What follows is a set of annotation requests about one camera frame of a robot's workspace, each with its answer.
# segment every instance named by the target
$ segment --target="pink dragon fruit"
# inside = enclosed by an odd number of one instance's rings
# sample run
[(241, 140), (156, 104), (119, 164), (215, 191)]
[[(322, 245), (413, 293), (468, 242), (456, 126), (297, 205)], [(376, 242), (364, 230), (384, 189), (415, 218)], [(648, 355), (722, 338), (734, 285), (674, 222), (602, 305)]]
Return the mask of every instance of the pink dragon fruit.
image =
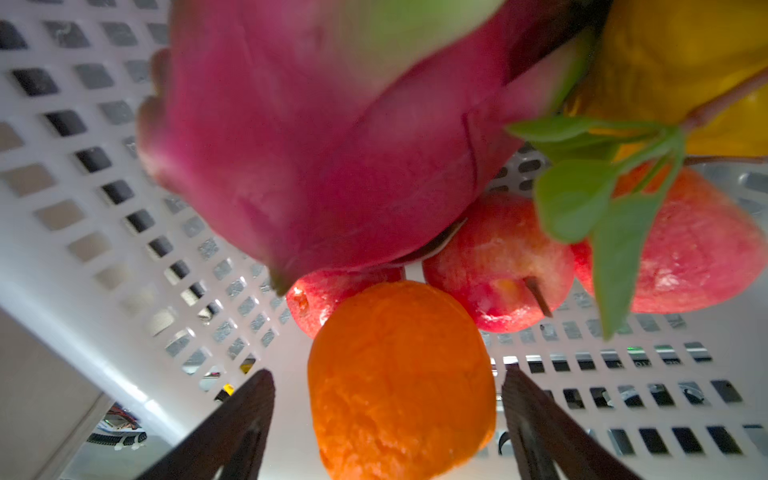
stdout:
[[(499, 119), (548, 113), (588, 49), (514, 89), (549, 96), (518, 104), (502, 88), (551, 49), (523, 38), (556, 38), (547, 20), (566, 4), (177, 0), (160, 97), (139, 112), (142, 160), (265, 263), (279, 294), (316, 270), (393, 260), (446, 228), (521, 145), (499, 141)], [(486, 121), (494, 105), (504, 112)]]

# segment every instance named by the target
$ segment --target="orange fruit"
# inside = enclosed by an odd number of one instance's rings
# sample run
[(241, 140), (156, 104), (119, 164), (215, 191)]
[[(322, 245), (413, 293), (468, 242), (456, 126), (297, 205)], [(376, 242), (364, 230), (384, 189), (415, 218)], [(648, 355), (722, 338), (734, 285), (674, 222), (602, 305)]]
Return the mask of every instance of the orange fruit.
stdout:
[(334, 480), (432, 478), (494, 432), (480, 332), (461, 304), (423, 283), (382, 283), (345, 300), (317, 334), (308, 374)]

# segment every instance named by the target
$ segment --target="yellow fruit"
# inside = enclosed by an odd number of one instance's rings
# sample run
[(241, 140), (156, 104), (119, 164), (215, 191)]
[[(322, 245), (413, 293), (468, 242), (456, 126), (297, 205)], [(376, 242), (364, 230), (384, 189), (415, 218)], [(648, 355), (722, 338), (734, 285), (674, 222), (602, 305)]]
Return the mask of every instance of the yellow fruit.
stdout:
[[(566, 113), (676, 124), (768, 67), (766, 0), (615, 0)], [(768, 87), (692, 133), (687, 153), (768, 154)]]
[(334, 480), (432, 478), (494, 432), (480, 333), (457, 301), (422, 283), (383, 283), (345, 300), (317, 334), (308, 373)]

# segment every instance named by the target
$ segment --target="brown stem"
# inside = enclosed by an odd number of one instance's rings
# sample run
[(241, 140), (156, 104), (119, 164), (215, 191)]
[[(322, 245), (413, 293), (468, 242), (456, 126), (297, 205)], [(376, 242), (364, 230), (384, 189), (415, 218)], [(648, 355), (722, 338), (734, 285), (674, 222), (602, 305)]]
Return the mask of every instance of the brown stem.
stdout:
[(709, 164), (712, 162), (728, 162), (734, 164), (765, 164), (768, 157), (688, 157), (684, 165)]
[(541, 312), (544, 314), (544, 316), (548, 316), (549, 318), (552, 318), (552, 311), (549, 309), (549, 305), (547, 305), (547, 300), (544, 300), (544, 295), (541, 294), (541, 288), (539, 288), (538, 280), (535, 276), (527, 276), (523, 279), (525, 282), (525, 286), (533, 293), (533, 297), (536, 299), (536, 303), (538, 303), (539, 308), (541, 308)]
[(709, 124), (725, 109), (765, 84), (768, 84), (768, 67), (758, 71), (729, 91), (689, 111), (683, 121), (680, 122), (680, 127), (689, 134), (697, 128)]

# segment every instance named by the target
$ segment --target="white plastic basket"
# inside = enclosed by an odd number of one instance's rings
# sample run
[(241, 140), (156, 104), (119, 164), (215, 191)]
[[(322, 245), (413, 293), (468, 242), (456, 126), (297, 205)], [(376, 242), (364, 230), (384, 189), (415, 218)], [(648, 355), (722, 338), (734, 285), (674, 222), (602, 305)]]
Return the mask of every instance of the white plastic basket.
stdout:
[[(270, 369), (277, 388), (263, 478), (327, 478), (306, 387), (310, 340), (265, 269), (136, 159), (133, 117), (151, 92), (146, 60), (167, 42), (167, 3), (3, 1), (0, 305), (171, 443), (254, 359), (251, 372)], [(530, 189), (536, 155), (516, 155), (491, 187)], [(768, 176), (750, 168), (703, 170), (765, 227)], [(484, 338), (500, 372), (524, 364), (646, 478), (765, 478), (766, 292), (764, 275), (712, 309), (632, 316), (606, 344), (577, 285), (554, 320)], [(508, 445), (499, 455), (492, 443), (446, 478), (516, 478)]]

